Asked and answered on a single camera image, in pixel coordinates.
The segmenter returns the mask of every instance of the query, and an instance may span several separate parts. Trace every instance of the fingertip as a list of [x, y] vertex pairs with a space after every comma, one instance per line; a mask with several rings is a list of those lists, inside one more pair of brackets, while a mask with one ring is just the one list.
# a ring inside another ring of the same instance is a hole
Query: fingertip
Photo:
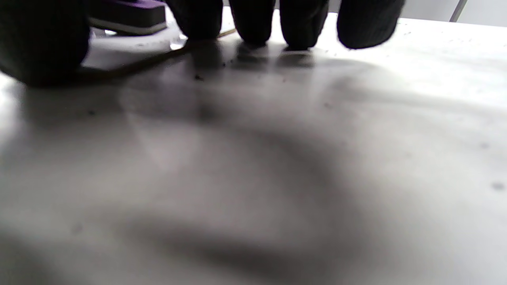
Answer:
[[291, 49], [315, 46], [328, 15], [328, 0], [280, 0], [283, 38]]
[[166, 0], [190, 40], [216, 39], [222, 29], [222, 0]]
[[405, 0], [343, 0], [338, 14], [340, 42], [349, 49], [374, 47], [391, 38]]
[[250, 45], [262, 46], [271, 36], [275, 0], [229, 0], [236, 30]]

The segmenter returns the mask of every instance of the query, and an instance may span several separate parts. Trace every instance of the white table surface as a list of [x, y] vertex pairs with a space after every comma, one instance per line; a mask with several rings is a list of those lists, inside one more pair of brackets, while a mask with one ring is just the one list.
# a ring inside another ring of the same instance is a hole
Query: white table surface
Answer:
[[305, 54], [277, 21], [110, 83], [0, 75], [0, 284], [506, 284], [507, 29], [348, 51], [330, 14]]

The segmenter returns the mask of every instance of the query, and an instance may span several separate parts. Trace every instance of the purple object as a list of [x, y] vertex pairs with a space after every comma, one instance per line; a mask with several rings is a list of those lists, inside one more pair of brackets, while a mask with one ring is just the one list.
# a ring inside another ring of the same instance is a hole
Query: purple object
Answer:
[[165, 29], [165, 5], [156, 0], [90, 0], [90, 23], [116, 32], [147, 35]]

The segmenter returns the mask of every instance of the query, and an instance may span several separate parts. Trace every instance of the black glove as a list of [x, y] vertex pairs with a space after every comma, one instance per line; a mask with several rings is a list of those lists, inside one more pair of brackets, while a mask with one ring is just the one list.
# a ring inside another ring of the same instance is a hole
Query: black glove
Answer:
[[[220, 31], [222, 0], [166, 0], [182, 31], [191, 39], [212, 39]], [[229, 0], [239, 35], [263, 45], [271, 34], [274, 0]], [[348, 48], [372, 47], [388, 40], [405, 0], [342, 0], [337, 30]], [[283, 37], [296, 49], [317, 43], [329, 0], [280, 0]]]
[[[283, 36], [293, 48], [317, 42], [329, 0], [280, 0]], [[0, 0], [0, 70], [29, 85], [66, 80], [88, 51], [85, 0]], [[166, 0], [191, 40], [220, 32], [222, 0]], [[271, 34], [274, 0], [230, 0], [240, 36], [263, 45]], [[394, 32], [404, 0], [343, 0], [338, 36], [348, 48], [381, 44]]]

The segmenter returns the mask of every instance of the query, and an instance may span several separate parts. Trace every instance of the dust speck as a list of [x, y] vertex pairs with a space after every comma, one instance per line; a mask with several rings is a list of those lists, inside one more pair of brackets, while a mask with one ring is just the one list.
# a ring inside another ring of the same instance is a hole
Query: dust speck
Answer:
[[503, 191], [505, 190], [505, 185], [501, 182], [493, 182], [491, 184], [491, 187], [497, 191]]
[[80, 234], [81, 232], [83, 232], [83, 224], [76, 223], [75, 225], [72, 226], [72, 228], [70, 229], [70, 232], [72, 235]]

